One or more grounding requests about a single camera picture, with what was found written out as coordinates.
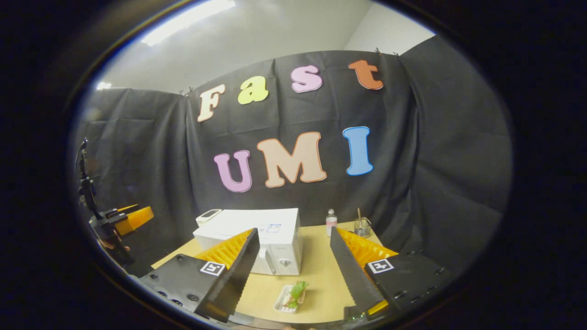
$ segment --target black fabric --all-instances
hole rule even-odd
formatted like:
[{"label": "black fabric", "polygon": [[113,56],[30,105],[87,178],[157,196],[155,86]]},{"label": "black fabric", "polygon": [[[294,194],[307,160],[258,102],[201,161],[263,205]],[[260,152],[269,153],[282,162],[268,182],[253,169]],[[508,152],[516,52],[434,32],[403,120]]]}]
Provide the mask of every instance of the black fabric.
[{"label": "black fabric", "polygon": [[441,36],[407,51],[401,62],[420,114],[410,186],[417,214],[410,217],[422,234],[421,244],[410,241],[404,250],[424,248],[459,274],[486,247],[507,203],[513,155],[506,109]]},{"label": "black fabric", "polygon": [[[184,97],[164,92],[105,89],[83,109],[76,140],[88,139],[87,167],[99,210],[150,206],[154,217],[123,237],[143,276],[151,264],[193,238],[197,208],[189,182]],[[84,208],[84,215],[91,214]]]},{"label": "black fabric", "polygon": [[[361,86],[349,64],[364,59],[378,67],[375,79],[380,90]],[[322,86],[296,93],[290,73],[300,66],[319,68]],[[238,103],[241,83],[253,76],[266,78],[267,98],[247,105]],[[220,84],[220,95],[212,118],[197,122],[200,94]],[[338,221],[357,218],[357,208],[369,217],[379,232],[389,232],[390,240],[408,235],[405,218],[391,221],[389,205],[399,205],[407,194],[417,146],[417,113],[409,81],[394,55],[372,52],[312,52],[267,60],[214,79],[190,93],[187,113],[188,156],[195,198],[201,211],[212,208],[257,209],[299,207],[302,225],[320,225],[330,208]],[[374,169],[361,176],[349,176],[349,143],[344,129],[366,126],[369,160]],[[268,188],[265,157],[257,143],[278,139],[289,153],[301,133],[319,132],[319,154],[326,179],[304,183],[298,179]],[[221,182],[214,156],[225,153],[235,181],[241,180],[235,151],[250,152],[252,187],[244,193],[226,189]]]},{"label": "black fabric", "polygon": [[[348,65],[375,65],[384,86],[364,88]],[[319,68],[322,86],[296,93],[290,74]],[[263,76],[269,95],[238,103],[241,84]],[[198,122],[200,94],[220,84],[213,116]],[[186,96],[109,89],[87,103],[78,141],[89,139],[89,168],[103,208],[140,203],[155,217],[124,238],[149,265],[191,239],[195,217],[213,208],[299,207],[302,225],[352,221],[360,207],[382,243],[400,252],[424,250],[458,275],[485,247],[501,219],[511,182],[512,150],[504,107],[473,66],[435,36],[402,56],[372,52],[312,52],[266,60],[214,79]],[[366,126],[374,169],[360,176],[350,166],[344,129]],[[285,179],[265,186],[268,174],[257,143],[278,139],[292,153],[301,133],[319,132],[319,157],[328,176],[304,183]],[[248,150],[252,187],[229,191],[214,156]]]}]

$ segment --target foam letter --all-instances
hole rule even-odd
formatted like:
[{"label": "foam letter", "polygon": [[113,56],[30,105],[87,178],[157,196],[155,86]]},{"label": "foam letter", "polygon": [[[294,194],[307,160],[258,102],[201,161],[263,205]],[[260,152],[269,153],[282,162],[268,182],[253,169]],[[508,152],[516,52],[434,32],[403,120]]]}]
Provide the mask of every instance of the foam letter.
[{"label": "foam letter", "polygon": [[277,139],[259,142],[257,149],[265,155],[265,164],[267,165],[268,178],[265,185],[269,188],[275,188],[285,184],[285,180],[279,176],[279,169],[289,182],[295,183],[298,179],[300,166],[302,166],[302,175],[300,176],[302,182],[324,180],[326,172],[322,170],[320,164],[318,141],[320,141],[320,133],[302,133],[296,140],[292,154],[289,154]]},{"label": "foam letter", "polygon": [[381,80],[374,80],[373,73],[377,72],[375,65],[369,65],[366,60],[358,60],[349,64],[349,69],[355,70],[359,83],[367,89],[381,89],[383,82]]},{"label": "foam letter", "polygon": [[369,132],[369,128],[364,126],[349,127],[342,131],[342,135],[349,141],[350,167],[346,170],[346,174],[350,176],[359,176],[373,170],[367,153]]},{"label": "foam letter", "polygon": [[199,122],[212,118],[213,112],[210,107],[216,108],[216,106],[218,106],[218,95],[224,93],[224,91],[226,91],[226,86],[221,84],[200,94],[200,97],[202,98],[202,107],[200,108],[200,115],[198,116]]},{"label": "foam letter", "polygon": [[247,105],[253,101],[263,101],[269,92],[265,89],[265,78],[254,76],[241,85],[242,92],[238,95],[238,103]]},{"label": "foam letter", "polygon": [[293,90],[296,93],[303,93],[319,89],[322,86],[322,78],[314,73],[318,73],[318,68],[314,65],[300,66],[294,69],[290,75],[294,81],[292,83]]},{"label": "foam letter", "polygon": [[234,153],[234,158],[238,160],[238,165],[241,167],[241,182],[235,182],[230,175],[230,169],[228,168],[229,155],[223,153],[214,157],[214,161],[218,165],[218,172],[220,172],[220,179],[226,189],[235,193],[244,193],[251,188],[252,179],[248,162],[250,155],[248,150],[240,150]]}]

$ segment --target table top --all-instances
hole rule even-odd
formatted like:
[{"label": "table top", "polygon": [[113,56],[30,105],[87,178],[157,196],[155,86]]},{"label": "table top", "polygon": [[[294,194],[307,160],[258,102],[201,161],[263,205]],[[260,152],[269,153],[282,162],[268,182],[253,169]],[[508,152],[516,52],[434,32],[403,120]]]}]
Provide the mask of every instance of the table top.
[{"label": "table top", "polygon": [[[352,231],[354,224],[352,221],[339,223],[338,227]],[[300,275],[250,274],[238,302],[237,312],[277,322],[321,323],[342,320],[344,307],[355,305],[330,249],[326,225],[300,227],[299,235],[303,239]],[[381,245],[373,231],[367,239]],[[152,267],[157,269],[179,253],[196,255],[199,252],[200,245],[194,238],[154,263]],[[275,301],[284,285],[295,284],[296,281],[309,283],[303,304],[293,314],[274,310]]]}]

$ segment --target white wall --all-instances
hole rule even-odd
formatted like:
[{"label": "white wall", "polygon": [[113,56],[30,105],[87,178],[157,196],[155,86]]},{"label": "white wall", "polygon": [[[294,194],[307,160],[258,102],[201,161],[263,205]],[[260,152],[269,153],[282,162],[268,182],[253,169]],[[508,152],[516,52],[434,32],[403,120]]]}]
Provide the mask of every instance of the white wall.
[{"label": "white wall", "polygon": [[386,6],[373,3],[345,50],[403,54],[435,33]]}]

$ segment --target sticker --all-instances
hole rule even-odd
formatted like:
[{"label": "sticker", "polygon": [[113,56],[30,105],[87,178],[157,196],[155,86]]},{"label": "sticker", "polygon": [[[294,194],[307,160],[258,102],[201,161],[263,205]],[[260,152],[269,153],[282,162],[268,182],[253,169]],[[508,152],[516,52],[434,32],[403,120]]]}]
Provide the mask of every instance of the sticker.
[{"label": "sticker", "polygon": [[393,269],[393,266],[389,263],[387,259],[368,262],[367,265],[369,265],[374,274]]},{"label": "sticker", "polygon": [[206,264],[202,267],[202,269],[200,269],[200,271],[206,274],[219,276],[224,267],[224,264],[217,264],[216,262],[209,261],[206,262]]},{"label": "sticker", "polygon": [[281,229],[280,224],[270,224],[269,228],[267,228],[268,233],[278,233],[279,229]]}]

